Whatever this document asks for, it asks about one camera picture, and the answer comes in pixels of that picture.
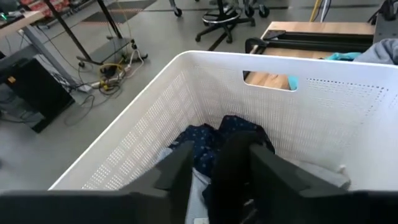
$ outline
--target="light wood surface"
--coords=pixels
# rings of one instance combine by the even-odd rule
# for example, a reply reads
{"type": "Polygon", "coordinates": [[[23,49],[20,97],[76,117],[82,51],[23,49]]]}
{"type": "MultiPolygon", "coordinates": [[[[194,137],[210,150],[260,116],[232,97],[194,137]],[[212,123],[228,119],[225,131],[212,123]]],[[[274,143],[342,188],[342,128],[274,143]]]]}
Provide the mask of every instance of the light wood surface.
{"type": "MultiPolygon", "coordinates": [[[[374,26],[364,22],[272,22],[263,33],[263,38],[268,30],[286,30],[289,32],[323,32],[337,34],[373,34],[374,26]]],[[[317,52],[309,50],[275,49],[266,48],[263,54],[301,58],[323,58],[331,52],[317,52]]],[[[270,74],[264,72],[251,72],[246,78],[246,83],[272,88],[289,90],[289,83],[285,74],[270,74]]]]}
{"type": "Polygon", "coordinates": [[[18,20],[15,23],[12,23],[6,27],[3,27],[0,29],[0,38],[11,34],[13,32],[16,32],[25,26],[28,26],[29,24],[36,22],[37,20],[41,19],[44,17],[44,15],[40,11],[32,11],[32,12],[26,12],[24,13],[25,18],[18,20]]]}

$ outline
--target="chair base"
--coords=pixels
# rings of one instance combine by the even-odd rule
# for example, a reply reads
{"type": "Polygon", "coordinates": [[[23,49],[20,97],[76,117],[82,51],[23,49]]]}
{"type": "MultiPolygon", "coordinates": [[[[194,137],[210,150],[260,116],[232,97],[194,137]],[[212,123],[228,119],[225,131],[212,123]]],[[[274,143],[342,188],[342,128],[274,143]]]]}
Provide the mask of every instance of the chair base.
{"type": "Polygon", "coordinates": [[[222,28],[222,29],[224,29],[224,31],[227,35],[226,42],[230,44],[230,43],[232,43],[233,39],[232,39],[231,29],[229,29],[228,26],[232,26],[234,24],[246,23],[246,22],[250,22],[250,26],[253,26],[253,27],[256,26],[256,21],[253,18],[244,18],[244,19],[237,18],[237,19],[234,19],[234,20],[228,21],[228,22],[209,24],[209,27],[207,29],[205,29],[202,32],[197,34],[195,41],[199,42],[203,35],[213,32],[214,30],[222,28]]]}

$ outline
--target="gray floor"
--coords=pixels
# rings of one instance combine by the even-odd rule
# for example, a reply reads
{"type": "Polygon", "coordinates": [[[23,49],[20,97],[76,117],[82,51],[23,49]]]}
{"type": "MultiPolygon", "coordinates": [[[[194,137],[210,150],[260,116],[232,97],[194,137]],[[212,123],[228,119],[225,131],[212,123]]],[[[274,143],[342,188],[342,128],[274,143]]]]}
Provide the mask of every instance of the gray floor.
{"type": "MultiPolygon", "coordinates": [[[[196,33],[205,27],[200,19],[203,11],[192,9],[209,8],[208,2],[206,0],[200,2],[176,0],[176,2],[181,9],[190,9],[184,11],[181,18],[176,18],[173,12],[155,12],[170,9],[168,1],[158,0],[148,7],[147,11],[139,13],[128,21],[139,48],[142,52],[149,54],[149,59],[135,77],[124,83],[123,92],[119,97],[96,107],[78,124],[67,126],[64,121],[70,113],[77,114],[86,110],[75,104],[40,134],[34,133],[23,124],[0,121],[0,161],[2,164],[0,190],[47,189],[174,56],[186,50],[207,50],[222,34],[219,30],[202,37],[201,42],[196,43],[194,40],[196,33]]],[[[262,19],[256,14],[254,16],[256,27],[249,27],[248,24],[238,25],[233,31],[234,42],[227,44],[224,40],[216,51],[243,52],[244,41],[248,37],[259,37],[271,21],[308,21],[313,2],[314,0],[268,0],[268,6],[290,6],[290,8],[271,10],[267,19],[262,19]]],[[[380,2],[381,0],[334,0],[333,5],[352,6],[380,2]]],[[[364,22],[376,9],[376,7],[332,8],[326,21],[364,22]]],[[[106,42],[105,36],[109,35],[108,28],[78,23],[98,10],[99,7],[94,3],[66,19],[73,33],[89,52],[106,42]]],[[[121,25],[121,30],[125,36],[129,35],[126,24],[121,25]]],[[[78,61],[75,56],[80,53],[62,27],[55,24],[51,29],[45,30],[45,33],[63,56],[74,67],[77,67],[78,61]]],[[[77,71],[66,63],[52,43],[40,31],[38,35],[65,68],[77,77],[77,71]]],[[[19,48],[21,42],[19,34],[9,35],[8,40],[12,52],[19,48]]],[[[0,50],[9,54],[9,47],[4,39],[0,41],[0,50]]],[[[97,79],[96,72],[81,75],[84,81],[97,79]]],[[[94,94],[96,103],[103,100],[100,95],[94,94]]],[[[81,102],[85,95],[74,97],[81,102]]]]}

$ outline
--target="chair wheel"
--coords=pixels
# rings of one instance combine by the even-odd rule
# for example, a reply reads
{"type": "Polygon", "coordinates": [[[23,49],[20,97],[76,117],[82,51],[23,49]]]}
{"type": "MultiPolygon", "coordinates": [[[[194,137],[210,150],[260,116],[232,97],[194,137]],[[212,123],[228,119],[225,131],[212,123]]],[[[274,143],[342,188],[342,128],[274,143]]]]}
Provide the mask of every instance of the chair wheel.
{"type": "Polygon", "coordinates": [[[261,18],[267,18],[269,16],[269,8],[263,5],[259,6],[259,15],[261,18]]]}
{"type": "Polygon", "coordinates": [[[181,15],[182,15],[181,9],[179,9],[179,8],[176,7],[176,8],[174,9],[174,15],[177,16],[177,17],[181,17],[181,15]]]}
{"type": "Polygon", "coordinates": [[[84,68],[86,66],[86,64],[84,62],[79,62],[79,67],[80,68],[84,68]]]}
{"type": "Polygon", "coordinates": [[[253,9],[253,7],[249,6],[247,9],[245,9],[244,13],[245,13],[245,15],[246,15],[248,18],[252,18],[252,16],[254,15],[254,9],[253,9]]]}

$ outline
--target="perforated plastic wall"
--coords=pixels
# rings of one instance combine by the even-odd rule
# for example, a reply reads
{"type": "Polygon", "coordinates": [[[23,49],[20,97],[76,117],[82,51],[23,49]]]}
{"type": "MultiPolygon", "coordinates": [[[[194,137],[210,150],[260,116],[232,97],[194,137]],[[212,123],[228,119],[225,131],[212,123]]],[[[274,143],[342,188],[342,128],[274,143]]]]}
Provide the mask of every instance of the perforated plastic wall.
{"type": "Polygon", "coordinates": [[[154,165],[189,124],[226,114],[260,124],[278,155],[330,170],[352,189],[398,189],[398,69],[263,55],[186,52],[174,58],[53,189],[122,187],[154,165]],[[244,83],[243,71],[294,75],[295,91],[244,83]]]}

